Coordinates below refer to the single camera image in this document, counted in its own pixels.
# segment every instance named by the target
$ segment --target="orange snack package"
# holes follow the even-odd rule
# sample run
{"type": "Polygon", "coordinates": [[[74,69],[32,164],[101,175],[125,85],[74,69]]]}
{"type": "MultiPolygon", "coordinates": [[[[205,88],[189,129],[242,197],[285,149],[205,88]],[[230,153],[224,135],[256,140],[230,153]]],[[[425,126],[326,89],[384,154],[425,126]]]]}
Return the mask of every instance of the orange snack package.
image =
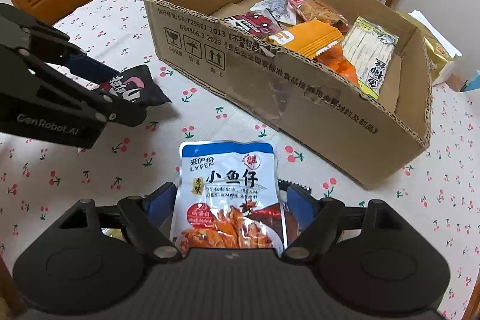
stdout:
{"type": "Polygon", "coordinates": [[[265,40],[313,59],[318,50],[342,38],[343,35],[337,28],[314,19],[268,36],[265,40]]]}
{"type": "Polygon", "coordinates": [[[319,0],[289,0],[289,3],[297,10],[304,21],[317,19],[337,28],[344,35],[350,30],[347,19],[325,2],[319,0]]]}
{"type": "Polygon", "coordinates": [[[343,56],[338,43],[342,38],[337,28],[314,19],[268,36],[265,40],[316,60],[358,85],[355,67],[343,56]]]}
{"type": "Polygon", "coordinates": [[[338,42],[332,44],[318,51],[320,53],[315,57],[315,60],[333,69],[336,73],[358,86],[357,70],[344,57],[341,45],[338,42]]]}

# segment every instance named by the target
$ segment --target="red snack package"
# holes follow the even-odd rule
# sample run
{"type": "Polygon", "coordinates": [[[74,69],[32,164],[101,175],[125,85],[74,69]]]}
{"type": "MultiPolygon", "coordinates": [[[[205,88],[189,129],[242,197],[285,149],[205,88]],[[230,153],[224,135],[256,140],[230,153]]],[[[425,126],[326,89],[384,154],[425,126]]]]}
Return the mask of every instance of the red snack package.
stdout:
{"type": "Polygon", "coordinates": [[[350,30],[347,19],[325,2],[319,0],[289,0],[289,3],[306,22],[317,19],[337,28],[343,35],[350,30]]]}
{"type": "Polygon", "coordinates": [[[267,9],[249,11],[248,13],[231,16],[225,18],[224,21],[236,28],[253,34],[259,39],[264,39],[283,30],[267,9]]]}

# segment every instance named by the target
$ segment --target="black snack bag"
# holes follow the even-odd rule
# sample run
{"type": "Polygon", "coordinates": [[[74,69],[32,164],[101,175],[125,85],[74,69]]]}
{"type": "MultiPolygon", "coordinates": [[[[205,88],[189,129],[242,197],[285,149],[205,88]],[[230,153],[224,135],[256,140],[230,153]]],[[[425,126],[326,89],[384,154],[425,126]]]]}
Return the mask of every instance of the black snack bag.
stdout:
{"type": "Polygon", "coordinates": [[[170,102],[162,89],[155,84],[150,70],[144,64],[120,72],[98,88],[143,107],[170,102]]]}

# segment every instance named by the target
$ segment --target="table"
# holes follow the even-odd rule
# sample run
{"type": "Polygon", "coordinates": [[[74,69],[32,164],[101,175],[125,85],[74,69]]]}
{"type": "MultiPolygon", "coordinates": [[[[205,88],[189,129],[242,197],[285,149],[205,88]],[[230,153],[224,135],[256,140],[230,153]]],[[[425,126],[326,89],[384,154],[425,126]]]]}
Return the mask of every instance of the table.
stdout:
{"type": "MultiPolygon", "coordinates": [[[[158,60],[142,0],[93,0],[56,27],[90,56],[118,70],[147,64],[172,103],[150,108],[136,128],[109,124],[87,151],[0,135],[0,255],[10,269],[78,199],[115,204],[166,181],[178,183],[178,147],[186,139],[272,140],[280,178],[311,187],[316,198],[331,196],[348,206],[384,199],[409,221],[450,266],[440,312],[449,319],[462,317],[480,262],[480,91],[434,87],[431,147],[381,187],[365,191],[302,144],[158,60]]],[[[67,69],[58,70],[93,87],[67,69]]]]}

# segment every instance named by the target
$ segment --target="cardboard box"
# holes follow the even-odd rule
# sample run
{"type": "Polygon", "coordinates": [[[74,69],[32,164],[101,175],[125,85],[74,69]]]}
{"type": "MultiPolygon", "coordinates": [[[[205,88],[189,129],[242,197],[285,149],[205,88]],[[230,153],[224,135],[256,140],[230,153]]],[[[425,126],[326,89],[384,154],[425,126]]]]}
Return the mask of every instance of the cardboard box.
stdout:
{"type": "Polygon", "coordinates": [[[400,80],[392,88],[398,99],[388,111],[322,64],[211,16],[241,1],[145,0],[157,56],[365,187],[376,186],[428,148],[431,82],[416,26],[377,0],[323,0],[352,23],[363,16],[399,36],[393,73],[400,80]]]}
{"type": "Polygon", "coordinates": [[[10,319],[25,313],[26,308],[21,301],[14,281],[0,257],[0,319],[10,319]]]}

